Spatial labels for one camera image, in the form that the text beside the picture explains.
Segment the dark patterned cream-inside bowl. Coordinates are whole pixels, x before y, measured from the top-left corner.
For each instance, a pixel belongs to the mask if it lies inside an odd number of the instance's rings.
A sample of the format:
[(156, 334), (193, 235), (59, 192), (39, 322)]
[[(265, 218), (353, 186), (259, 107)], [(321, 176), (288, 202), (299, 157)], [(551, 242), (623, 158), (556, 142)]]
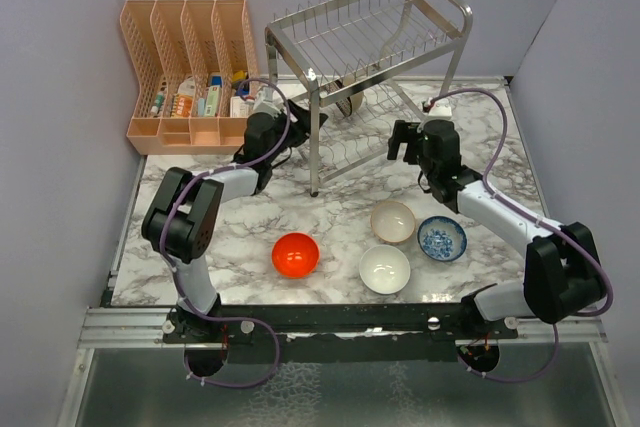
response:
[[(335, 80), (334, 86), (337, 89), (341, 89), (353, 83), (354, 83), (353, 78), (349, 78), (349, 79), (344, 78), (343, 80)], [(344, 117), (350, 117), (361, 107), (363, 99), (364, 99), (364, 93), (357, 92), (345, 99), (339, 100), (336, 103), (336, 106)]]

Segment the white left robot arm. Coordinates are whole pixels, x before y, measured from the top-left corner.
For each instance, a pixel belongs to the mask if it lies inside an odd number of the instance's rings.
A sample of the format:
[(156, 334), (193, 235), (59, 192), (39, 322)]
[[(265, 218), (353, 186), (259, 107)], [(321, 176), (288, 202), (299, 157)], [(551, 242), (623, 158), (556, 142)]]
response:
[(206, 342), (220, 332), (220, 296), (205, 260), (222, 204), (261, 193), (284, 153), (310, 139), (311, 113), (288, 99), (274, 83), (259, 83), (244, 140), (231, 163), (194, 174), (166, 171), (145, 214), (141, 235), (168, 265), (178, 307), (189, 313), (186, 329)]

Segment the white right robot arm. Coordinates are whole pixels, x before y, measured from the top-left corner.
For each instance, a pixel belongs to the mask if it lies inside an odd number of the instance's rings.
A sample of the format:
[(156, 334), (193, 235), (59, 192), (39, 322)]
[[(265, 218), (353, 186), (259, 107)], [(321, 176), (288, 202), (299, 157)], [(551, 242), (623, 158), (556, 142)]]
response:
[(482, 224), (524, 259), (524, 279), (491, 285), (464, 297), (461, 330), (481, 338), (497, 320), (534, 317), (547, 324), (578, 314), (604, 299), (607, 284), (591, 230), (561, 224), (502, 196), (479, 172), (465, 166), (460, 137), (448, 120), (395, 122), (387, 157), (417, 165), (427, 193), (456, 214)]

